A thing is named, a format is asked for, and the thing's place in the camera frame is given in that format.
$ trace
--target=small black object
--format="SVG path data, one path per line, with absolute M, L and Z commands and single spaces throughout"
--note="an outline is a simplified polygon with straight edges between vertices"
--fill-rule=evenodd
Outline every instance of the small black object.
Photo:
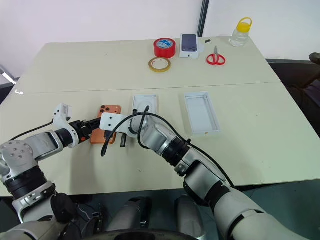
M 58 193 L 51 198 L 51 207 L 58 223 L 66 224 L 77 216 L 75 204 L 64 193 Z
M 122 133 L 120 148 L 125 148 L 127 142 L 127 134 Z

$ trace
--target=white tray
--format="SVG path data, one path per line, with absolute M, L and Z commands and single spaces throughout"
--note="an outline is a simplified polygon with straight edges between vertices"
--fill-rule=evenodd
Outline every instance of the white tray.
M 208 92 L 188 92 L 184 99 L 193 135 L 213 134 L 221 130 Z
M 143 112 L 147 106 L 150 106 L 149 113 L 157 114 L 157 95 L 135 95 L 133 97 L 132 109 L 137 109 L 138 112 Z

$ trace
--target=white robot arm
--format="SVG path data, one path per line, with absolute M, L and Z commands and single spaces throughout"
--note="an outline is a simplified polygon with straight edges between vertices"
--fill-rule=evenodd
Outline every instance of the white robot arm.
M 285 228 L 245 194 L 227 185 L 223 169 L 210 156 L 205 156 L 205 152 L 200 153 L 201 149 L 190 144 L 189 140 L 171 131 L 174 129 L 164 126 L 163 118 L 145 111 L 125 119 L 125 116 L 104 113 L 100 128 L 114 130 L 115 125 L 123 121 L 119 132 L 140 138 L 142 146 L 162 156 L 178 175 L 184 177 L 183 187 L 198 205 L 211 207 L 224 239 L 305 239 Z
M 57 131 L 47 131 L 9 141 L 0 146 L 0 176 L 14 198 L 22 224 L 8 231 L 3 239 L 55 239 L 73 218 L 74 209 L 65 194 L 57 194 L 47 181 L 38 161 L 57 154 L 64 147 L 75 147 L 89 139 L 94 129 L 121 132 L 138 138 L 139 144 L 153 150 L 184 177 L 186 192 L 202 206 L 210 206 L 218 229 L 227 240 L 303 240 L 282 226 L 232 185 L 223 169 L 201 149 L 183 139 L 163 118 L 147 112 L 124 116 L 104 113 L 101 120 L 75 121 Z M 101 155 L 106 153 L 108 141 Z

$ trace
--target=red scissors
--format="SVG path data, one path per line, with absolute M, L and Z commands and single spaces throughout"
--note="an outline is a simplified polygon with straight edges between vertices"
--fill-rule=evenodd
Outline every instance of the red scissors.
M 214 53 L 206 57 L 206 62 L 210 65 L 223 65 L 226 63 L 226 59 L 224 56 L 218 53 L 218 48 L 215 46 Z

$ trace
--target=tape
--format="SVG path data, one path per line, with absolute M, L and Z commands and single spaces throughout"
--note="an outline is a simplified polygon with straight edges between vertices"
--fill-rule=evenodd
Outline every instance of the tape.
M 161 58 L 172 58 L 176 54 L 176 42 L 171 38 L 160 38 L 153 43 L 154 55 Z
M 156 73 L 163 73 L 170 69 L 171 62 L 165 57 L 154 57 L 149 61 L 149 68 Z

